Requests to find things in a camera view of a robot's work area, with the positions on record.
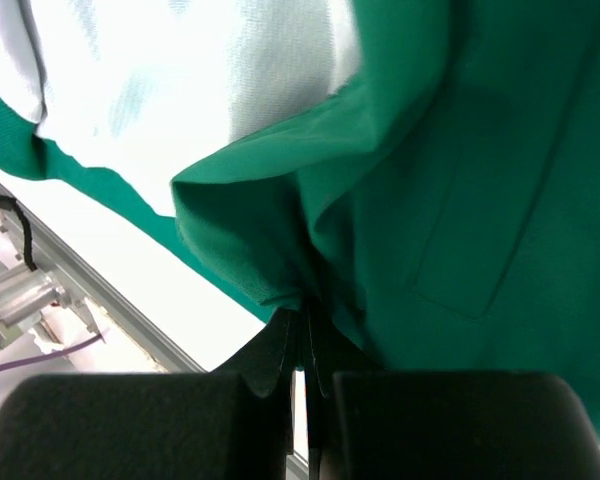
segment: green garment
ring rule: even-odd
[[[600,0],[353,4],[347,87],[174,178],[193,256],[1,102],[0,167],[69,182],[260,318],[319,294],[390,368],[556,373],[600,435]]]

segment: white cloth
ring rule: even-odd
[[[0,0],[2,99],[162,215],[173,176],[321,102],[359,61],[348,0]]]

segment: purple cable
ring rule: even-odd
[[[0,373],[13,368],[26,367],[27,365],[34,365],[36,363],[46,362],[47,360],[53,360],[54,358],[61,358],[65,355],[70,355],[78,350],[82,350],[83,348],[93,345],[99,340],[102,340],[102,334],[100,333],[91,337],[89,340],[85,340],[82,343],[74,345],[73,347],[65,348],[64,350],[60,350],[58,352],[51,352],[45,355],[39,355],[37,357],[23,358],[22,360],[14,360],[13,362],[3,363],[0,365]]]

